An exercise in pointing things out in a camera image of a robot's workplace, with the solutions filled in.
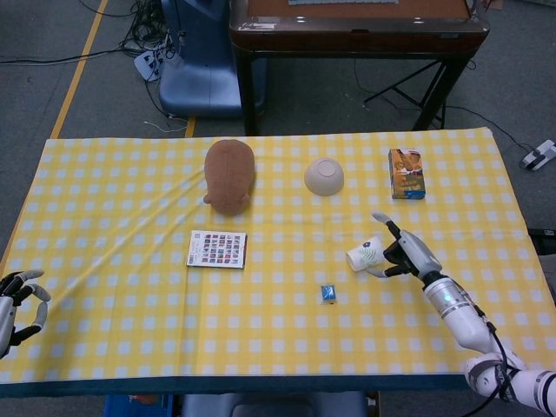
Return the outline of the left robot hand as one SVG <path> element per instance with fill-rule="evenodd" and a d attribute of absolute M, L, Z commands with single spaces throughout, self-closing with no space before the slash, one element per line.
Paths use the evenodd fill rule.
<path fill-rule="evenodd" d="M 16 271 L 1 279 L 1 358 L 12 347 L 19 346 L 43 329 L 49 311 L 50 293 L 32 280 L 44 275 L 41 269 Z M 35 320 L 26 328 L 16 330 L 17 309 L 29 296 L 34 295 L 40 303 L 36 309 Z"/>

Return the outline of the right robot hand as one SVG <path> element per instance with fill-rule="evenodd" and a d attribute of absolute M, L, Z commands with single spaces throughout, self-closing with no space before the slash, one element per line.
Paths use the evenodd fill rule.
<path fill-rule="evenodd" d="M 400 229 L 384 213 L 373 212 L 372 216 L 377 222 L 382 222 L 387 226 L 394 237 L 394 242 L 383 251 L 384 258 L 392 264 L 392 267 L 385 270 L 368 268 L 369 274 L 378 278 L 411 274 L 419 278 L 425 285 L 442 277 L 440 262 L 418 236 L 405 229 Z"/>

